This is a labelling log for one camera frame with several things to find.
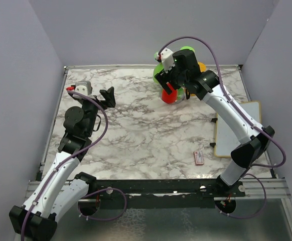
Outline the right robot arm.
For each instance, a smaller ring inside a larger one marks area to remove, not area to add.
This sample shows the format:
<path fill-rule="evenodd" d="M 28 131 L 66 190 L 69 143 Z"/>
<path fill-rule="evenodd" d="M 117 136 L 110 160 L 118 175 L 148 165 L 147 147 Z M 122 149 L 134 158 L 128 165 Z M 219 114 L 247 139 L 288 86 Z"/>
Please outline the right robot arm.
<path fill-rule="evenodd" d="M 220 83 L 216 73 L 201 71 L 192 50 L 173 52 L 165 48 L 155 59 L 163 66 L 155 79 L 168 94 L 185 88 L 213 108 L 237 137 L 240 144 L 231 152 L 231 163 L 216 181 L 217 193 L 228 196 L 233 192 L 234 184 L 266 151 L 269 138 L 275 134 L 274 129 L 271 126 L 265 128 L 252 118 Z"/>

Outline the left green wine glass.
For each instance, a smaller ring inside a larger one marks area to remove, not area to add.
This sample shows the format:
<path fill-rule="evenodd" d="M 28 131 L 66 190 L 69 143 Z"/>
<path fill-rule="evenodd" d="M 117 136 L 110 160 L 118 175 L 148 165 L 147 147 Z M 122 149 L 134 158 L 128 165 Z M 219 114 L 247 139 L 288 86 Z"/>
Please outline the left green wine glass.
<path fill-rule="evenodd" d="M 160 57 L 158 52 L 154 53 L 154 59 L 157 61 L 157 66 L 154 68 L 154 71 L 153 71 L 153 81 L 155 83 L 158 83 L 158 81 L 156 79 L 156 75 L 158 73 L 160 73 L 164 68 L 163 68 L 163 65 L 162 65 L 161 57 Z"/>

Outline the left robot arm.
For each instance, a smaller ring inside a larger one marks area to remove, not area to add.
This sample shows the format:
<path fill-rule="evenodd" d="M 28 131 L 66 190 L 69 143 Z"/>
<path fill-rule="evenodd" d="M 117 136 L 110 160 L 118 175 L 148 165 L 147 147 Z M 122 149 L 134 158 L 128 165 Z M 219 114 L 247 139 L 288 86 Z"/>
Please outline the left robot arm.
<path fill-rule="evenodd" d="M 65 112 L 65 133 L 54 161 L 31 196 L 22 206 L 13 206 L 9 212 L 13 229 L 21 240 L 51 240 L 65 213 L 82 196 L 91 198 L 96 193 L 95 177 L 88 174 L 81 174 L 67 188 L 64 185 L 87 151 L 101 140 L 93 142 L 90 138 L 99 129 L 95 126 L 100 118 L 98 113 L 105 115 L 106 109 L 116 105 L 114 88 L 100 91 L 103 100 L 92 96 L 90 91 L 79 92 L 74 85 L 67 92 L 81 105 Z"/>

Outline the red wine glass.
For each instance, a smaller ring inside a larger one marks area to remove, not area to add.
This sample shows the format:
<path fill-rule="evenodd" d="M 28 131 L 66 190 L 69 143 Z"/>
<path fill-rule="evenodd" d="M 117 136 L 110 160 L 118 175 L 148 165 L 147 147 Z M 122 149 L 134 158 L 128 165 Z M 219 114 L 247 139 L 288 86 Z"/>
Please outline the red wine glass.
<path fill-rule="evenodd" d="M 177 100 L 178 91 L 175 90 L 169 83 L 168 83 L 169 89 L 172 91 L 170 94 L 168 94 L 164 89 L 161 93 L 161 99 L 163 102 L 167 104 L 172 104 Z"/>

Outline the red white eraser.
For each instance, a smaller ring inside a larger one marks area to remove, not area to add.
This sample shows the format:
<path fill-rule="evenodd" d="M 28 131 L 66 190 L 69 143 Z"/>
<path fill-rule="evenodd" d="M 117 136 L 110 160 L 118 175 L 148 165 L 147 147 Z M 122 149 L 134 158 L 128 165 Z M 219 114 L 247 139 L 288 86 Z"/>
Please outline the red white eraser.
<path fill-rule="evenodd" d="M 204 164 L 203 155 L 201 151 L 194 152 L 195 165 L 200 166 Z"/>

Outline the small whiteboard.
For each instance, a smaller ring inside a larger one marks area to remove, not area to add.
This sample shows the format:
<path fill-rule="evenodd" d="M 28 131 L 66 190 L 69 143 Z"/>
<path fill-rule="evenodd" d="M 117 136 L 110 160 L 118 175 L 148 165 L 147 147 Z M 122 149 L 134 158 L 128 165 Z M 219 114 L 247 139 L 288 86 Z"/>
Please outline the small whiteboard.
<path fill-rule="evenodd" d="M 261 122 L 261 104 L 259 101 L 248 101 L 240 104 L 242 108 L 259 123 Z M 240 145 L 236 135 L 227 123 L 216 115 L 214 155 L 219 158 L 230 158 L 231 152 Z"/>

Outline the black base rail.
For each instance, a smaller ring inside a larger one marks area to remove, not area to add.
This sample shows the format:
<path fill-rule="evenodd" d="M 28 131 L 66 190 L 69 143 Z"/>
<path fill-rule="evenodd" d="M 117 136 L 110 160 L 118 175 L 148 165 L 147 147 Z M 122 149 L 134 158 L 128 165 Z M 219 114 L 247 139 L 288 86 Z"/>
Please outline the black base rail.
<path fill-rule="evenodd" d="M 121 190 L 128 209 L 214 208 L 214 198 L 245 196 L 245 192 L 239 189 L 240 181 L 224 188 L 215 179 L 97 180 L 84 172 L 75 175 L 75 179 L 88 184 L 89 194 L 104 188 Z"/>

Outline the chrome wine glass rack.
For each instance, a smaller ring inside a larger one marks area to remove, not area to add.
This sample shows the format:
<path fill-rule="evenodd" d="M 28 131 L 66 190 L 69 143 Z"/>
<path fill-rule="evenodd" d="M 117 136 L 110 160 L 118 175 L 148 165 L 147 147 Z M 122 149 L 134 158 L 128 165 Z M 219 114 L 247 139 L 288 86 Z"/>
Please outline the chrome wine glass rack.
<path fill-rule="evenodd" d="M 178 91 L 177 100 L 172 104 L 178 104 L 186 98 L 185 89 L 183 87 L 177 89 L 177 91 Z"/>

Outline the green wine glass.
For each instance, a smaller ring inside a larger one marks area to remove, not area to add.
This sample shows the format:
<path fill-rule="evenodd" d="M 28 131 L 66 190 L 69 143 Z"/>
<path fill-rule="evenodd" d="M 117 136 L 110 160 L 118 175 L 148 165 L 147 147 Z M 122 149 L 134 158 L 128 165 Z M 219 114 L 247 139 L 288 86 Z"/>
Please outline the green wine glass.
<path fill-rule="evenodd" d="M 191 46 L 183 46 L 180 48 L 180 50 L 190 50 L 190 51 L 195 52 L 194 48 L 192 48 Z"/>
<path fill-rule="evenodd" d="M 164 68 L 163 68 L 163 65 L 162 65 L 161 57 L 160 57 L 158 52 L 154 53 L 154 59 L 157 61 L 157 66 L 154 68 L 154 71 L 153 71 L 153 81 L 155 83 L 158 83 L 158 81 L 156 79 L 156 75 L 158 73 L 160 73 Z"/>

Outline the orange wine glass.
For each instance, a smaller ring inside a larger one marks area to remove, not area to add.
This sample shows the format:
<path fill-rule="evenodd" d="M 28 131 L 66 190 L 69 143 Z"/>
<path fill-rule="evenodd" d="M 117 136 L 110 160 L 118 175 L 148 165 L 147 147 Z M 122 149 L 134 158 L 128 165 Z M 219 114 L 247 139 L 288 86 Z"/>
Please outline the orange wine glass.
<path fill-rule="evenodd" d="M 206 65 L 202 62 L 198 62 L 196 66 L 188 68 L 185 73 L 185 94 L 186 99 L 189 99 L 191 95 L 197 96 L 200 100 L 203 99 L 207 90 L 205 87 L 204 72 L 207 70 Z"/>

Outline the rear green wine glass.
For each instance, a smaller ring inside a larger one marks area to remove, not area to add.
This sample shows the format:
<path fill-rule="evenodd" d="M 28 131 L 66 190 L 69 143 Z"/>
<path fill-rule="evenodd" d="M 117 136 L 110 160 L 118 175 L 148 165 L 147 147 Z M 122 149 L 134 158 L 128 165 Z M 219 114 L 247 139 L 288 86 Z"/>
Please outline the rear green wine glass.
<path fill-rule="evenodd" d="M 194 48 L 192 48 L 191 46 L 183 46 L 180 48 L 180 50 L 190 50 L 190 51 L 195 52 Z"/>

